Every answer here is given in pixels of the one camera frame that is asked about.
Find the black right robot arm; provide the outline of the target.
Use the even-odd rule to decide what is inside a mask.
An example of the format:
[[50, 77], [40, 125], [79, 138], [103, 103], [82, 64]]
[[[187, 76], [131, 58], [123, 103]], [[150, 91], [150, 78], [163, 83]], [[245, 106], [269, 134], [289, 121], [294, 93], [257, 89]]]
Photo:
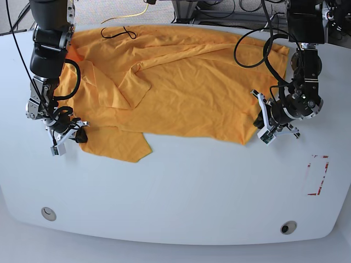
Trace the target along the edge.
[[[66, 56], [75, 30], [73, 24], [75, 6], [73, 1], [30, 1], [30, 8], [36, 27], [33, 33], [34, 48], [30, 70], [31, 96], [26, 105], [26, 116], [41, 120], [51, 137], [51, 151], [54, 156], [65, 154], [64, 142], [69, 139], [76, 143], [88, 141], [84, 128], [88, 122], [73, 117], [70, 106], [59, 106], [59, 102], [72, 98], [78, 91], [81, 72], [78, 64]], [[73, 91], [64, 96], [55, 96], [59, 77], [65, 64], [76, 70], [76, 84]]]

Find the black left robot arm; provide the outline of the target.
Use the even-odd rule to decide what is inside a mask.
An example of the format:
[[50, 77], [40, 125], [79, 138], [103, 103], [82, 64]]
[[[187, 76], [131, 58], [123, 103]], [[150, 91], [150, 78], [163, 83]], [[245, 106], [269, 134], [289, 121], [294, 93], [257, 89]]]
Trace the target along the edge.
[[268, 54], [269, 44], [278, 38], [287, 38], [297, 44], [291, 58], [293, 78], [291, 82], [282, 79], [270, 62], [266, 67], [278, 80], [278, 98], [266, 99], [262, 93], [253, 90], [261, 111], [254, 121], [259, 129], [257, 134], [266, 145], [278, 135], [292, 134], [300, 136], [299, 130], [291, 123], [296, 119], [311, 119], [322, 109], [323, 100], [319, 96], [318, 76], [322, 62], [316, 45], [325, 42], [320, 1], [287, 1], [287, 34], [275, 34], [270, 37], [263, 53]]

